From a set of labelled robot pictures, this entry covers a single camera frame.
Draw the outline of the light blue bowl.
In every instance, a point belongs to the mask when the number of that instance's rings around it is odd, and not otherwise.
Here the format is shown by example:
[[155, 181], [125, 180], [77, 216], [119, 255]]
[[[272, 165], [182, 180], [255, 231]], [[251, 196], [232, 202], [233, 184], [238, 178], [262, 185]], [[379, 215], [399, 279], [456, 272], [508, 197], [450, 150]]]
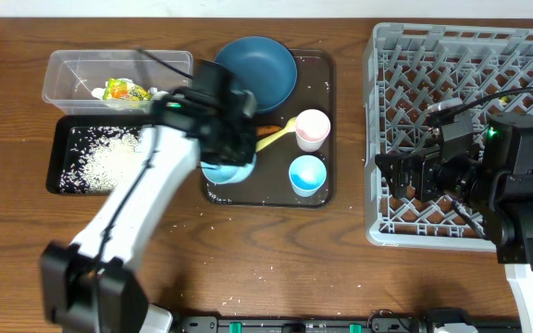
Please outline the light blue bowl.
[[256, 161], [257, 155], [255, 154], [252, 162], [243, 166], [212, 165], [202, 162], [201, 169], [205, 178], [215, 185], [235, 184], [250, 177]]

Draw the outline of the white tissue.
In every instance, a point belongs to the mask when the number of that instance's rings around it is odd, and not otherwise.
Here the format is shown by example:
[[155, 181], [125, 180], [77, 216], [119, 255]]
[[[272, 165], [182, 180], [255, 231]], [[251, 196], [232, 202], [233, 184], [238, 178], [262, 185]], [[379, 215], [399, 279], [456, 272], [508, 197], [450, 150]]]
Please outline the white tissue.
[[127, 110], [145, 111], [152, 100], [159, 99], [163, 95], [167, 94], [167, 91], [159, 91], [156, 87], [152, 87], [149, 90], [149, 93], [151, 94], [150, 100], [145, 100], [145, 101], [104, 100], [103, 99], [104, 91], [105, 90], [103, 88], [95, 88], [91, 91], [91, 95], [95, 99], [102, 100], [105, 106], [108, 106], [111, 109], [114, 109], [117, 111], [127, 111]]

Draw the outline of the light blue plastic cup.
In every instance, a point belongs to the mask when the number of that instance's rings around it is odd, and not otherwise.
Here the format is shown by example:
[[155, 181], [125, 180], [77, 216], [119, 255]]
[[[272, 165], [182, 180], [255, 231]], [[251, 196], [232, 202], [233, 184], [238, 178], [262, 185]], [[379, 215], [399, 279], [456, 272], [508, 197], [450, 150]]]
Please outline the light blue plastic cup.
[[295, 158], [290, 164], [288, 174], [293, 191], [301, 197], [314, 195], [324, 185], [328, 176], [323, 161], [309, 154]]

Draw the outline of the yellow snack wrapper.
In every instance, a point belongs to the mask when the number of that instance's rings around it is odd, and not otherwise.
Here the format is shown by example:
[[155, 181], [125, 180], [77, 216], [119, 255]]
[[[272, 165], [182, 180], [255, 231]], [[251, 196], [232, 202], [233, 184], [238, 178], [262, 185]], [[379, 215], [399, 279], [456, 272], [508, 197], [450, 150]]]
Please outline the yellow snack wrapper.
[[127, 79], [110, 78], [105, 86], [103, 100], [149, 101], [152, 95], [142, 86]]

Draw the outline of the white rice grains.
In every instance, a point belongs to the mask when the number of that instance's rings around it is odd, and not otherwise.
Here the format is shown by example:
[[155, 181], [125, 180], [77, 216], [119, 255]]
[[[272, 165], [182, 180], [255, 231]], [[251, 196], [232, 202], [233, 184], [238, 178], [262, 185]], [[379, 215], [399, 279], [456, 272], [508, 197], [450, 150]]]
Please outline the white rice grains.
[[58, 179], [59, 192], [106, 194], [139, 167], [138, 127], [75, 127]]

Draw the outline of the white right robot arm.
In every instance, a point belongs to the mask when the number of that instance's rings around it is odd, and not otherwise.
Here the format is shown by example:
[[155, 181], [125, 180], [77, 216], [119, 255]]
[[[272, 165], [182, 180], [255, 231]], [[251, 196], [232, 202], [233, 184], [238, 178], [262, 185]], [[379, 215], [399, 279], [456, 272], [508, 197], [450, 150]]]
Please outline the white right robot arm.
[[375, 163], [396, 199], [413, 188], [420, 202], [448, 195], [482, 215], [480, 236], [495, 245], [521, 327], [533, 332], [533, 115], [491, 116], [483, 145], [468, 114], [431, 124], [423, 149]]

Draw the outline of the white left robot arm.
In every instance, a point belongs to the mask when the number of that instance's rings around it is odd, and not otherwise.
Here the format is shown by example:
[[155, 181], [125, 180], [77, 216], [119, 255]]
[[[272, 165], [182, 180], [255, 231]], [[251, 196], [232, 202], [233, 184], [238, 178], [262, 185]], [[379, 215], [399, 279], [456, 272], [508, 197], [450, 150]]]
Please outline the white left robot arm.
[[51, 242], [39, 266], [47, 321], [70, 332], [168, 332], [173, 314], [151, 304], [136, 278], [148, 241], [182, 182], [200, 162], [254, 159], [254, 94], [178, 88], [147, 115], [77, 115], [56, 126], [53, 162], [75, 127], [139, 127], [138, 167], [109, 194], [70, 245]]

